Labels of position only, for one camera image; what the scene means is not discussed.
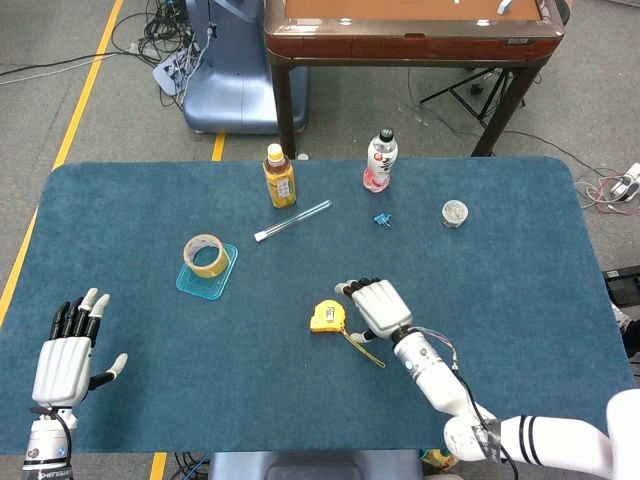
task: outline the white wire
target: white wire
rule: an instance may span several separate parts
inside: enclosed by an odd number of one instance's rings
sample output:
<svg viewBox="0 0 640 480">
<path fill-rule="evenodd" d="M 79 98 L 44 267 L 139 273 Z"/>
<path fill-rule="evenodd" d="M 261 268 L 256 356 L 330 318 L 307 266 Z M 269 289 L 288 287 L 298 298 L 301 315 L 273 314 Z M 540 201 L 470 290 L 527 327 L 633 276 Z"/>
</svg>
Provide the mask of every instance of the white wire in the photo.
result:
<svg viewBox="0 0 640 480">
<path fill-rule="evenodd" d="M 97 62 L 99 60 L 106 60 L 107 58 L 111 58 L 111 57 L 115 57 L 115 56 L 116 56 L 116 54 L 113 53 L 111 55 L 105 55 L 104 57 L 94 58 L 93 60 L 89 60 L 87 62 L 78 63 L 77 65 L 73 65 L 71 67 L 63 68 L 61 70 L 55 70 L 53 72 L 47 72 L 47 73 L 40 73 L 38 75 L 32 75 L 30 77 L 16 78 L 15 80 L 8 80 L 6 82 L 1 82 L 0 86 L 2 86 L 2 85 L 10 85 L 12 83 L 18 83 L 18 82 L 25 82 L 27 80 L 33 80 L 34 78 L 42 78 L 42 77 L 48 77 L 50 75 L 57 75 L 58 73 L 68 72 L 69 70 L 73 70 L 74 68 L 84 67 L 85 65 L 89 65 L 90 63 Z"/>
<path fill-rule="evenodd" d="M 610 177 L 602 177 L 598 179 L 598 184 L 599 186 L 595 186 L 589 182 L 585 182 L 585 181 L 580 181 L 580 182 L 575 182 L 574 186 L 578 187 L 578 185 L 585 185 L 585 195 L 587 197 L 589 197 L 589 199 L 591 200 L 591 203 L 588 205 L 581 205 L 581 208 L 584 210 L 585 208 L 589 208 L 589 207 L 593 207 L 595 204 L 597 203 L 602 203 L 602 204 L 606 204 L 609 205 L 611 203 L 616 203 L 619 202 L 622 197 L 625 196 L 625 194 L 627 193 L 626 190 L 624 193 L 622 193 L 621 195 L 619 195 L 618 197 L 615 198 L 607 198 L 605 196 L 605 191 L 604 191 L 604 182 L 606 182 L 607 180 L 622 180 L 623 178 L 629 178 L 627 175 L 612 175 Z"/>
<path fill-rule="evenodd" d="M 211 35 L 212 34 L 209 34 L 207 32 L 207 44 L 204 46 L 204 48 L 200 52 L 200 55 L 198 55 L 198 62 L 196 63 L 196 66 L 187 77 L 187 82 L 184 84 L 184 91 L 182 92 L 182 100 L 180 100 L 180 105 L 184 104 L 184 97 L 187 96 L 187 88 L 189 88 L 189 80 L 191 80 L 191 77 L 193 76 L 193 74 L 196 73 L 196 70 L 200 67 L 200 63 L 202 62 L 202 56 L 204 55 L 204 52 L 207 51 L 207 48 L 209 48 L 209 44 L 211 43 Z"/>
</svg>

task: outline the wooden table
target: wooden table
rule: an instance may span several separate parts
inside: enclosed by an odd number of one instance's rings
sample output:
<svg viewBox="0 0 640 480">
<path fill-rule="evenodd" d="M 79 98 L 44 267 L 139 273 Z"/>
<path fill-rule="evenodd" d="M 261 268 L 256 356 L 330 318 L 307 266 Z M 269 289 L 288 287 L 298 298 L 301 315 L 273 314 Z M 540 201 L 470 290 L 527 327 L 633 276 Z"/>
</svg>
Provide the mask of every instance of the wooden table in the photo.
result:
<svg viewBox="0 0 640 480">
<path fill-rule="evenodd" d="M 513 73 L 473 156 L 488 156 L 564 35 L 553 0 L 267 0 L 280 142 L 295 157 L 289 71 L 298 65 L 492 67 Z"/>
</svg>

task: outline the blue tray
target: blue tray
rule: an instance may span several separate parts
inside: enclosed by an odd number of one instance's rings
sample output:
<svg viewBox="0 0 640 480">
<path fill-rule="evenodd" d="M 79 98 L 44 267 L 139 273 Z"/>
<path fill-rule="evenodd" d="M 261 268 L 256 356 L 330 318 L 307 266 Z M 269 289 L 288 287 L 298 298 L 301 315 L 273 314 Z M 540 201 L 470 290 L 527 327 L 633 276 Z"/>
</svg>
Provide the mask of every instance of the blue tray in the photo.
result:
<svg viewBox="0 0 640 480">
<path fill-rule="evenodd" d="M 236 247 L 228 243 L 223 243 L 223 245 L 227 255 L 229 255 L 229 265 L 222 275 L 213 278 L 202 278 L 193 273 L 193 271 L 183 263 L 180 274 L 176 279 L 176 287 L 178 287 L 178 290 L 184 293 L 190 293 L 196 297 L 206 298 L 207 300 L 217 300 L 220 298 L 220 295 L 224 292 L 224 287 L 227 285 L 233 266 L 236 263 L 236 258 L 238 258 L 238 249 Z M 215 256 L 212 255 L 213 251 L 217 252 L 217 250 L 213 248 L 200 250 L 196 253 L 194 263 L 199 258 L 203 260 L 201 263 L 204 265 L 213 262 L 215 260 Z"/>
</svg>

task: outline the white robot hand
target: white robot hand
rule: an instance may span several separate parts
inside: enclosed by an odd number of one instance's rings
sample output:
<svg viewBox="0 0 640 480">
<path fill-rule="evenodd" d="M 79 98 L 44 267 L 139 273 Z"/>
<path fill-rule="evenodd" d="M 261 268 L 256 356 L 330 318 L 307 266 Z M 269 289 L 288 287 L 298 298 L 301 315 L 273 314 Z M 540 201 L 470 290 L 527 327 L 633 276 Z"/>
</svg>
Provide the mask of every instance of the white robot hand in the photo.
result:
<svg viewBox="0 0 640 480">
<path fill-rule="evenodd" d="M 109 302 L 98 290 L 91 288 L 84 298 L 58 308 L 51 325 L 49 340 L 40 350 L 32 398 L 45 408 L 71 408 L 87 394 L 120 374 L 127 363 L 127 354 L 118 356 L 106 372 L 89 377 L 91 351 L 96 343 L 100 320 Z"/>
<path fill-rule="evenodd" d="M 100 320 L 109 295 L 98 301 L 91 288 L 84 298 L 63 303 L 53 317 L 49 340 L 40 350 L 32 398 L 39 415 L 31 426 L 23 463 L 23 479 L 73 479 L 72 438 L 77 426 L 72 408 L 89 390 L 108 383 L 122 372 L 127 354 L 122 353 L 106 372 L 90 377 L 91 352 L 96 344 Z"/>
<path fill-rule="evenodd" d="M 389 338 L 398 328 L 408 327 L 412 323 L 409 308 L 388 280 L 349 280 L 336 285 L 335 291 L 353 300 L 371 329 L 356 341 L 362 343 L 375 337 Z"/>
</svg>

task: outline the table leg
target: table leg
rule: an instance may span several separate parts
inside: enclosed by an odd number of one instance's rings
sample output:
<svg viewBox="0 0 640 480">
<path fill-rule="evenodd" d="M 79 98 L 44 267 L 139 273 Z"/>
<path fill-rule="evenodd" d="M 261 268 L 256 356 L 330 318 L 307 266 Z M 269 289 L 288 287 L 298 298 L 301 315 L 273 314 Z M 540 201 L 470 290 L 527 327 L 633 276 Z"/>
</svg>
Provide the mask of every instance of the table leg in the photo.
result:
<svg viewBox="0 0 640 480">
<path fill-rule="evenodd" d="M 494 145 L 498 141 L 500 134 L 507 126 L 509 119 L 515 112 L 518 105 L 524 98 L 525 93 L 535 80 L 542 67 L 527 67 L 513 69 L 513 80 L 509 85 L 504 98 L 498 105 L 498 109 L 491 117 L 491 121 L 485 128 L 482 137 L 478 140 L 476 148 L 471 154 L 472 157 L 488 157 L 491 155 Z"/>
<path fill-rule="evenodd" d="M 276 99 L 278 130 L 280 131 L 280 145 L 284 153 L 289 158 L 294 159 L 296 158 L 296 141 L 293 136 L 293 103 L 291 100 L 289 70 L 288 65 L 271 64 L 273 94 Z"/>
</svg>

